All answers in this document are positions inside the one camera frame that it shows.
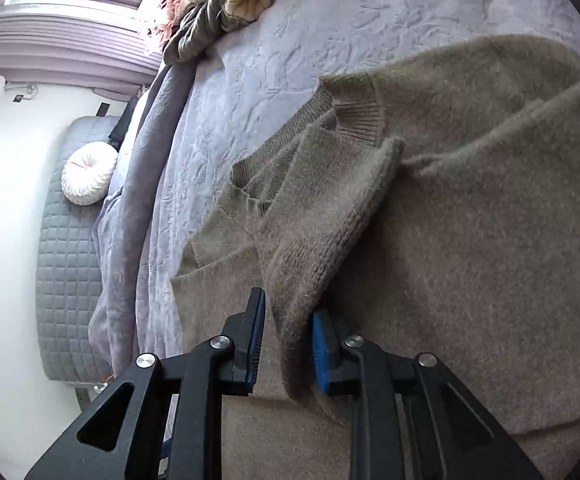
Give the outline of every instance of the sweater cuff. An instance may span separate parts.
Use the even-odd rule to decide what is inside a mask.
[[[332,96],[337,133],[378,146],[385,124],[374,82],[369,74],[343,74],[321,78],[321,86]]]

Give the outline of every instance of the gray blanket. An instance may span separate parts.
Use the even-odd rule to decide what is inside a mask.
[[[112,364],[115,374],[138,352],[134,310],[138,264],[159,178],[195,70],[196,63],[189,62],[157,77],[150,89],[154,99],[134,142],[125,183],[105,199],[92,228],[103,292],[90,320],[89,339]]]

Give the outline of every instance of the white wall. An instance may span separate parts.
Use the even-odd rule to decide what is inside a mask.
[[[8,480],[23,478],[80,413],[74,390],[42,370],[36,253],[62,134],[102,101],[89,89],[59,85],[39,84],[37,96],[20,103],[12,102],[16,93],[0,98],[0,470]],[[124,103],[110,104],[109,115],[122,113]]]

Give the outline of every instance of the pink fabric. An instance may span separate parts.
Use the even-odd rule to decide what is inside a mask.
[[[173,27],[181,23],[190,4],[188,0],[161,0],[153,23],[142,35],[147,54],[163,49],[164,44],[172,37]]]

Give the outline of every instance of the white bedspread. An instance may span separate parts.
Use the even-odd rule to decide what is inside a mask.
[[[580,52],[568,0],[276,0],[202,60],[159,186],[137,287],[141,351],[180,353],[170,278],[231,165],[307,101],[324,73],[366,70],[483,34],[539,34]]]

